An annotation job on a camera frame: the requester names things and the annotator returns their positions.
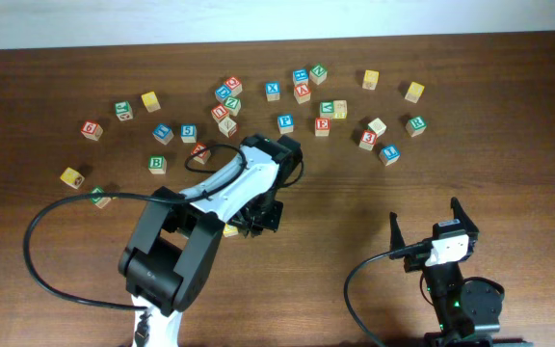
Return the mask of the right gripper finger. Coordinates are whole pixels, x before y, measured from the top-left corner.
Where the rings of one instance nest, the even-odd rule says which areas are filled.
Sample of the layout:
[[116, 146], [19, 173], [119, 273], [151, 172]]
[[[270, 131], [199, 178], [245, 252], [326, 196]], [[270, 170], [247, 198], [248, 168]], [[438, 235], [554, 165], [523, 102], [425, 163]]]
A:
[[459, 200], [456, 197], [451, 198], [450, 207], [453, 210], [454, 218], [460, 220], [463, 224], [463, 228], [465, 229], [466, 234], [471, 239], [477, 239], [479, 236], [479, 229], [465, 213]]
[[393, 254], [397, 254], [399, 250], [402, 250], [406, 246], [402, 231], [398, 225], [397, 217], [398, 215], [395, 212], [389, 213], [390, 251]]

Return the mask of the yellow C block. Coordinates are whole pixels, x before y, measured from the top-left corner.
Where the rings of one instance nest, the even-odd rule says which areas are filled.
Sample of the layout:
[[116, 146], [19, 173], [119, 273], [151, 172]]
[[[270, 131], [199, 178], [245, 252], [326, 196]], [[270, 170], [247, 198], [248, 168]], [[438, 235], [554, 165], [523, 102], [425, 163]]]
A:
[[236, 226], [232, 226], [229, 224], [225, 224], [224, 230], [223, 230], [223, 236], [224, 237], [233, 237], [233, 236], [237, 236], [239, 234], [239, 229]]

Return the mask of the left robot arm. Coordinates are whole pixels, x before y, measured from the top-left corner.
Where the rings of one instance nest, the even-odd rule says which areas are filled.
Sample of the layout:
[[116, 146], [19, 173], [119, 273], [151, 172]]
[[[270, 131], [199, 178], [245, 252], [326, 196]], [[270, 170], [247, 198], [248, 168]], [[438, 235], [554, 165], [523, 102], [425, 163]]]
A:
[[156, 190], [124, 248], [119, 272], [140, 310], [136, 346], [174, 346], [183, 312], [206, 284], [226, 227], [244, 236], [278, 229], [279, 189], [303, 168], [300, 143], [249, 136], [235, 157], [200, 184]]

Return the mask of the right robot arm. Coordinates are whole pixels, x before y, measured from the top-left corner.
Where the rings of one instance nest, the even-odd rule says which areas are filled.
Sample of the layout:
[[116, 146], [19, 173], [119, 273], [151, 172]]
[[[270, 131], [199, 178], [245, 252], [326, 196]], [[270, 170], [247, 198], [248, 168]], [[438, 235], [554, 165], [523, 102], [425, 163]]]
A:
[[389, 214], [390, 259], [404, 260], [407, 273], [419, 272], [426, 283], [440, 326], [427, 333], [429, 346], [490, 346], [500, 331], [499, 315], [505, 290], [499, 283], [481, 277], [466, 278], [460, 264], [470, 258], [479, 229], [464, 212], [457, 198], [450, 201], [453, 218], [433, 225], [433, 235], [406, 245], [397, 222]]

